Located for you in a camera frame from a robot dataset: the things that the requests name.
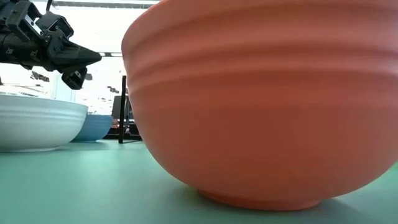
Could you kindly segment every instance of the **bowl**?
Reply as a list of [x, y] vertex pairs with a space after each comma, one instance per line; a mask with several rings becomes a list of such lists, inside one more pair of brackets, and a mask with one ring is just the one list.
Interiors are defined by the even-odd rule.
[[79, 134], [73, 141], [97, 141], [111, 129], [113, 118], [107, 115], [88, 114]]
[[123, 59], [139, 132], [201, 194], [300, 210], [398, 158], [398, 1], [163, 0]]
[[0, 95], [0, 152], [54, 150], [75, 138], [87, 111], [76, 103]]

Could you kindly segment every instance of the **bowl rim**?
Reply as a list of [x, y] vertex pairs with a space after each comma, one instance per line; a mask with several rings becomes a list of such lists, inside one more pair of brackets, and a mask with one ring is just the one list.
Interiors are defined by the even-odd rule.
[[54, 101], [54, 102], [65, 103], [65, 104], [69, 104], [69, 105], [73, 105], [73, 106], [84, 106], [85, 108], [88, 109], [88, 106], [80, 104], [80, 103], [75, 103], [75, 102], [70, 102], [70, 101], [62, 101], [62, 100], [55, 100], [55, 99], [50, 99], [50, 98], [19, 96], [19, 95], [0, 95], [0, 99], [1, 98], [20, 98], [20, 99], [29, 99], [29, 100], [35, 100], [35, 101]]
[[398, 10], [398, 1], [390, 0], [161, 0], [141, 14], [128, 28], [122, 40], [123, 58], [131, 49], [153, 36], [190, 21], [255, 7], [284, 4], [349, 4]]
[[111, 115], [105, 115], [105, 114], [87, 114], [87, 116], [97, 116], [97, 117], [110, 117], [110, 118], [113, 118]]

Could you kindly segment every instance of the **bowl base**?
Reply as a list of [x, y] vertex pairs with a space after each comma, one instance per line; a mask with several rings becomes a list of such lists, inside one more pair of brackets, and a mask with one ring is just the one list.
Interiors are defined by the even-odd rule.
[[268, 202], [268, 201], [255, 201], [246, 200], [241, 198], [232, 198], [222, 195], [212, 194], [199, 190], [206, 198], [214, 200], [219, 203], [232, 205], [235, 207], [255, 209], [255, 210], [267, 210], [267, 211], [297, 211], [317, 206], [320, 201], [304, 201], [304, 202]]
[[47, 148], [47, 149], [18, 149], [18, 150], [9, 150], [9, 151], [2, 151], [0, 150], [0, 152], [47, 152], [47, 151], [52, 151], [55, 150], [54, 147], [51, 148]]

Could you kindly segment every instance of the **tabletop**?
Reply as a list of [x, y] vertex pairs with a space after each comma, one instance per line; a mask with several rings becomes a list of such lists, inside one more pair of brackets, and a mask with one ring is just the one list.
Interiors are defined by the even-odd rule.
[[263, 212], [207, 200], [174, 179], [142, 142], [71, 143], [0, 154], [1, 224], [393, 224], [398, 166], [351, 194], [300, 212]]

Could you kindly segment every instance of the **robotic arm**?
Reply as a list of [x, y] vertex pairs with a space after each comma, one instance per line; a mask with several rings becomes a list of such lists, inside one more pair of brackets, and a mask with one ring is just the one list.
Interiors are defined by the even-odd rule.
[[29, 0], [0, 0], [0, 63], [57, 70], [72, 89], [81, 89], [87, 65], [101, 55], [69, 41], [67, 20], [47, 11], [41, 15]]

